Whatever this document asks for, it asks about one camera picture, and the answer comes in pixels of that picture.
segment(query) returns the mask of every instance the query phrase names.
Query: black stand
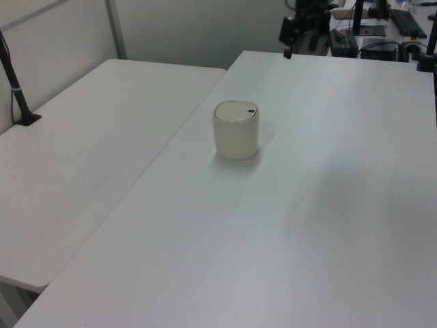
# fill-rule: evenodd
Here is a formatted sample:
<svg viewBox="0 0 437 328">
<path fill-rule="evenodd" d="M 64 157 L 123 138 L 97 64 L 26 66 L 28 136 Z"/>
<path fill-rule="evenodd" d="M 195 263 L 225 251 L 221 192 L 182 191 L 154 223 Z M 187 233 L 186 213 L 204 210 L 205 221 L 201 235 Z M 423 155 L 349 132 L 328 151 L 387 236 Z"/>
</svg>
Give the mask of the black stand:
<svg viewBox="0 0 437 328">
<path fill-rule="evenodd" d="M 352 31 L 355 36 L 385 36 L 383 26 L 363 26 L 361 27 L 361 17 L 363 15 L 364 0 L 356 0 L 355 15 Z"/>
<path fill-rule="evenodd" d="M 5 69 L 6 76 L 8 77 L 9 83 L 11 85 L 12 92 L 15 95 L 16 102 L 21 110 L 21 119 L 16 122 L 16 124 L 29 126 L 32 123 L 38 121 L 41 118 L 41 115 L 37 115 L 32 113 L 27 106 L 25 96 L 23 91 L 21 91 L 20 83 L 18 83 L 18 79 L 16 77 L 14 68 L 12 67 L 12 62 L 10 59 L 10 54 L 6 48 L 6 44 L 4 42 L 3 34 L 0 31 L 0 60 L 3 64 L 3 68 Z"/>
<path fill-rule="evenodd" d="M 417 70 L 419 72 L 434 72 L 436 65 L 436 58 L 434 51 L 436 50 L 437 43 L 437 22 L 434 20 L 432 23 L 431 35 L 429 36 L 428 47 L 426 53 L 417 63 Z"/>
</svg>

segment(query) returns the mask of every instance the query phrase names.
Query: white cylindrical container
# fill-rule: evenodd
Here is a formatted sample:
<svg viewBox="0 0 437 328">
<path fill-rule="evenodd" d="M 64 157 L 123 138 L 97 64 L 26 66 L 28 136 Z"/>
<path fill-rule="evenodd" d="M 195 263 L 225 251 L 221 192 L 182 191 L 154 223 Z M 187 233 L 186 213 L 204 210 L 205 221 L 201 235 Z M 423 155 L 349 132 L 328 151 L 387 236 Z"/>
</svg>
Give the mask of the white cylindrical container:
<svg viewBox="0 0 437 328">
<path fill-rule="evenodd" d="M 212 116 L 217 153 L 226 159 L 249 159 L 258 148 L 259 108 L 249 101 L 225 101 Z"/>
</svg>

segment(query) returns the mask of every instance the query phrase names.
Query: keyboard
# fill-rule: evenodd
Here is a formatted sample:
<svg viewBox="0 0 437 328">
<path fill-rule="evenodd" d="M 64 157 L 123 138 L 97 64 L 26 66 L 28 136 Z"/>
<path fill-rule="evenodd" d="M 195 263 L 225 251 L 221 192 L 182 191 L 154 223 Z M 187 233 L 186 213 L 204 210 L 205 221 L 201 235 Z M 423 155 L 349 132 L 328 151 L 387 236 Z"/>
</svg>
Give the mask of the keyboard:
<svg viewBox="0 0 437 328">
<path fill-rule="evenodd" d="M 426 34 L 414 19 L 410 12 L 405 10 L 390 9 L 391 19 L 395 23 L 399 33 L 403 36 L 411 36 L 412 31 L 419 33 L 420 39 L 426 39 Z"/>
</svg>

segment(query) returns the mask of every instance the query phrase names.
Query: desk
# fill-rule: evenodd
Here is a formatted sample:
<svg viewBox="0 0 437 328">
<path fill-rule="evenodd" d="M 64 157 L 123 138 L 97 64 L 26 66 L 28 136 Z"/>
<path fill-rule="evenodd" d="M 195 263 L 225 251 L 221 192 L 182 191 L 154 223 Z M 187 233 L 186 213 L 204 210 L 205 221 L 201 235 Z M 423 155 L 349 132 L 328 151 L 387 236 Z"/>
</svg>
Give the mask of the desk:
<svg viewBox="0 0 437 328">
<path fill-rule="evenodd" d="M 0 281 L 41 292 L 223 74 L 109 60 L 0 136 Z"/>
<path fill-rule="evenodd" d="M 229 99 L 251 160 L 215 155 Z M 244 52 L 16 328 L 434 328 L 435 122 L 411 65 Z"/>
</svg>

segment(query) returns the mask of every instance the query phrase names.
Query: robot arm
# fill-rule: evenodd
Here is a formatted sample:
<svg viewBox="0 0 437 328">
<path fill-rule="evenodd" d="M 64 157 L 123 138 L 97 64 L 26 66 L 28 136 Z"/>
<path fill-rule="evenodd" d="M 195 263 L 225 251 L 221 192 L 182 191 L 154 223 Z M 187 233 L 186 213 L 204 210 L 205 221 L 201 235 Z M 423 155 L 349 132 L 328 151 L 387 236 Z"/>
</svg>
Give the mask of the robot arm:
<svg viewBox="0 0 437 328">
<path fill-rule="evenodd" d="M 312 33 L 309 50 L 315 51 L 319 37 L 329 32 L 329 10 L 332 8 L 333 6 L 328 5 L 328 0 L 296 0 L 296 14 L 293 18 L 283 19 L 279 35 L 279 40 L 288 46 L 284 50 L 284 57 L 291 58 L 294 45 L 308 31 Z"/>
</svg>

